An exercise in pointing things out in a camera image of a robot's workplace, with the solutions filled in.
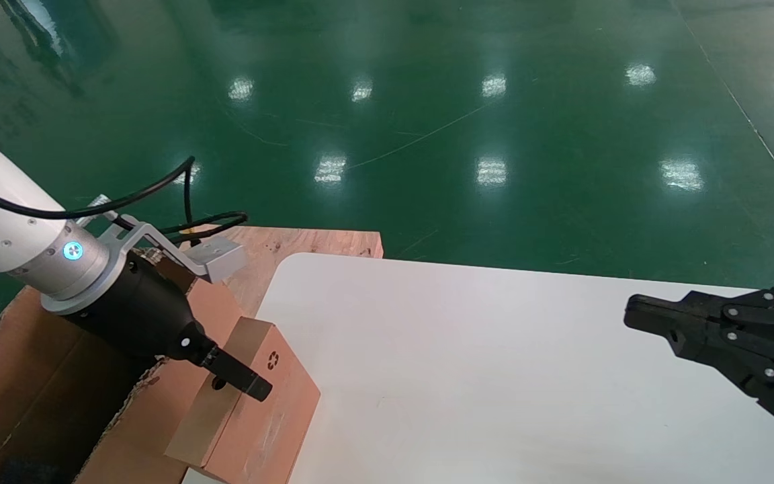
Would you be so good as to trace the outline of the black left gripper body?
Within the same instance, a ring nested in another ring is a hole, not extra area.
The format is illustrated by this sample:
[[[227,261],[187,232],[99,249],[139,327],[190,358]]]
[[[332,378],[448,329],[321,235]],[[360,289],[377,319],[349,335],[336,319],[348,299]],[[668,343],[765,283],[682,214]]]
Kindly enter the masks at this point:
[[[64,319],[135,358],[209,367],[218,357],[218,344],[196,321],[184,291],[133,252],[104,294]]]

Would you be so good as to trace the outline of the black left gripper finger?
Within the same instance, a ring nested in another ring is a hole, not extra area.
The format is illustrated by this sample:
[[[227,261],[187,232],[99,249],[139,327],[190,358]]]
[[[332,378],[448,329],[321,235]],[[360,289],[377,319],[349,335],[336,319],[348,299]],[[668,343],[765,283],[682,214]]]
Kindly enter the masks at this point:
[[[219,347],[209,350],[202,360],[202,367],[213,374],[210,387],[215,391],[232,386],[262,402],[273,390],[273,385],[260,374]]]

